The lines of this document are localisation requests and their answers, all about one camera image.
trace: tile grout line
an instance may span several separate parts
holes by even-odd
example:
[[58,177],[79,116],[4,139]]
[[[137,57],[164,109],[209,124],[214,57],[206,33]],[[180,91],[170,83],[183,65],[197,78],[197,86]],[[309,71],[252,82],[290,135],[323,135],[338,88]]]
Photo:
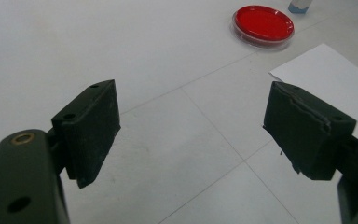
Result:
[[228,141],[228,139],[226,139],[226,137],[220,132],[220,130],[214,125],[214,123],[205,115],[205,113],[200,109],[200,107],[193,101],[193,99],[187,94],[187,92],[181,88],[181,91],[185,94],[185,96],[187,96],[187,98],[190,100],[191,103],[193,103],[193,105],[199,110],[199,112],[201,113],[201,115],[203,117],[205,117],[208,122],[213,126],[213,128],[220,134],[220,136],[223,137],[223,139],[231,146],[232,149],[234,149],[234,151],[237,153],[237,155],[242,159],[242,161],[245,161],[245,159],[243,158],[243,156],[241,156],[240,152],[238,152],[238,150],[231,145],[231,143]]
[[250,166],[246,161],[244,162],[249,169],[251,169],[251,171],[255,174],[255,176],[257,176],[257,178],[261,181],[261,183],[263,183],[263,185],[268,189],[268,191],[274,196],[274,198],[281,204],[281,206],[284,208],[284,210],[286,210],[286,212],[293,218],[293,220],[299,224],[298,220],[290,213],[290,211],[286,208],[286,206],[284,206],[284,204],[281,202],[281,200],[278,199],[278,197],[272,192],[272,190],[267,186],[267,184],[260,178],[260,176],[254,171],[254,169],[252,169],[252,166]]
[[246,158],[244,161],[247,161],[249,159],[251,159],[251,157],[254,156],[254,154],[256,154],[258,151],[260,151],[263,147],[265,147],[266,145],[268,145],[270,142],[272,142],[274,139],[271,139],[269,141],[267,141],[266,144],[264,144],[262,147],[260,147],[258,150],[256,150],[254,153],[252,153],[250,156],[248,156],[248,158]]
[[240,165],[244,164],[245,161],[240,162],[239,164],[237,164],[236,166],[234,166],[231,170],[229,170],[227,173],[223,174],[222,176],[220,176],[217,180],[215,180],[211,185],[209,185],[208,187],[206,187],[205,189],[203,189],[200,193],[198,193],[196,196],[192,197],[190,200],[188,200],[186,203],[182,204],[180,207],[178,207],[176,210],[174,210],[172,213],[170,213],[169,215],[167,215],[165,218],[163,218],[158,224],[161,224],[163,221],[165,221],[166,219],[168,219],[169,217],[171,217],[173,214],[175,214],[177,211],[179,211],[180,209],[182,209],[183,207],[185,207],[188,203],[192,202],[194,199],[196,199],[197,197],[199,197],[203,192],[205,192],[207,189],[209,189],[211,186],[213,186],[215,183],[219,182],[221,179],[223,179],[226,175],[228,175],[229,173],[231,173],[233,170],[237,169]]
[[233,61],[233,62],[231,62],[231,63],[227,63],[227,64],[225,64],[225,65],[223,65],[223,66],[221,66],[221,67],[219,67],[219,68],[213,70],[212,72],[209,72],[209,73],[207,73],[207,74],[205,74],[205,75],[203,75],[203,76],[201,76],[201,77],[197,77],[196,79],[190,80],[190,81],[188,81],[187,83],[182,84],[182,85],[180,85],[180,86],[177,87],[177,88],[174,88],[173,90],[164,92],[164,93],[162,93],[161,95],[158,95],[158,96],[156,96],[156,97],[153,97],[153,98],[151,98],[150,100],[147,100],[147,101],[145,101],[145,102],[143,102],[143,103],[141,103],[141,104],[139,104],[139,105],[136,105],[136,106],[133,107],[133,108],[130,108],[129,110],[124,111],[123,113],[120,113],[120,115],[124,115],[124,114],[126,114],[126,113],[128,113],[128,112],[131,112],[132,110],[134,110],[134,109],[136,109],[136,108],[138,108],[138,107],[140,107],[140,106],[142,106],[142,105],[146,105],[146,104],[148,104],[148,103],[150,103],[150,102],[152,102],[152,101],[158,99],[158,98],[161,97],[161,96],[168,95],[169,93],[171,93],[171,92],[173,92],[173,91],[177,91],[177,90],[179,90],[179,89],[182,89],[184,86],[187,86],[187,85],[189,85],[189,84],[191,84],[191,83],[193,83],[193,82],[196,82],[196,81],[198,81],[198,80],[200,80],[200,79],[202,79],[202,78],[204,78],[204,77],[207,77],[207,76],[209,76],[209,75],[211,75],[211,74],[213,74],[213,73],[215,73],[215,72],[217,72],[217,71],[219,71],[219,70],[221,70],[221,69],[224,69],[224,68],[226,68],[226,67],[228,67],[228,66],[230,66],[230,65],[232,65],[232,64],[234,64],[234,63],[237,63],[237,62],[239,62],[239,61],[241,61],[241,60],[243,60],[243,59],[245,59],[245,58],[247,58],[247,57],[249,57],[249,56],[251,56],[251,55],[257,53],[258,51],[259,51],[259,50],[255,51],[255,52],[252,52],[251,54],[246,55],[246,56],[244,56],[244,57],[241,57],[241,58],[239,58],[239,59],[237,59],[237,60],[235,60],[235,61]]

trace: petri dish lid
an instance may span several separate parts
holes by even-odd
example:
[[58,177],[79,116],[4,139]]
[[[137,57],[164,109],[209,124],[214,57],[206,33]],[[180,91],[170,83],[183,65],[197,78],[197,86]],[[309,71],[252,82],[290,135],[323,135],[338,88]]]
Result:
[[293,22],[285,14],[271,7],[248,6],[234,14],[236,27],[246,35],[266,43],[288,40],[295,31]]

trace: white surface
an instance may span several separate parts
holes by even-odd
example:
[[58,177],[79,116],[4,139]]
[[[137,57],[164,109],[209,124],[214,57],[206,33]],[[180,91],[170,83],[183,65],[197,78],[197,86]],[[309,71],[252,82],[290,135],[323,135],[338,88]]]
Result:
[[[232,35],[232,14],[251,4],[293,20],[287,49]],[[306,15],[288,5],[0,1],[0,140],[47,131],[88,85],[114,78],[123,129],[100,175],[78,189],[62,174],[72,223],[339,223],[335,182],[297,175],[261,124],[270,70],[322,43],[358,67],[358,1],[313,1]]]
[[279,80],[301,87],[357,120],[358,67],[322,44],[270,73]]

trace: plastic bottle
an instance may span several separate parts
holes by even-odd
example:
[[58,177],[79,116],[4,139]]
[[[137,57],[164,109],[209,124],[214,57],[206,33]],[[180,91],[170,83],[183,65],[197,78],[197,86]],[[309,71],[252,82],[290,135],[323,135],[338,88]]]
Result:
[[310,7],[312,0],[292,0],[289,5],[289,11],[291,13],[305,14]]

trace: sheet of paper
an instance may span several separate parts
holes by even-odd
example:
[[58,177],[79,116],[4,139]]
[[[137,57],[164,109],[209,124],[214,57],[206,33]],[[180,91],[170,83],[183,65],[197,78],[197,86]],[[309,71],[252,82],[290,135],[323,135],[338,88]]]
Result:
[[322,44],[269,72],[280,81],[301,87],[357,120],[358,67]]

